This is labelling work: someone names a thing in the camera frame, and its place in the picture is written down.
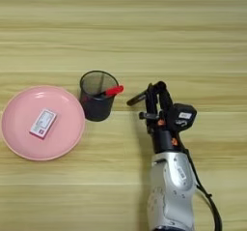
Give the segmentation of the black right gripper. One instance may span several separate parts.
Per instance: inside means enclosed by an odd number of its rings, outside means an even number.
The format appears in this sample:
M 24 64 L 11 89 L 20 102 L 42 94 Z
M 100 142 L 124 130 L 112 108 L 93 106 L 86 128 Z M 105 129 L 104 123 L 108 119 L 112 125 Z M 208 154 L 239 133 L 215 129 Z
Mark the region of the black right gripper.
M 161 110 L 168 112 L 173 105 L 172 98 L 163 81 L 157 83 L 157 94 Z M 163 112 L 157 113 L 157 97 L 154 86 L 150 83 L 146 91 L 147 112 L 140 112 L 139 119 L 146 121 L 147 132 L 151 136 L 153 151 L 156 154 L 164 152 L 182 152 L 184 146 L 178 134 L 168 128 Z

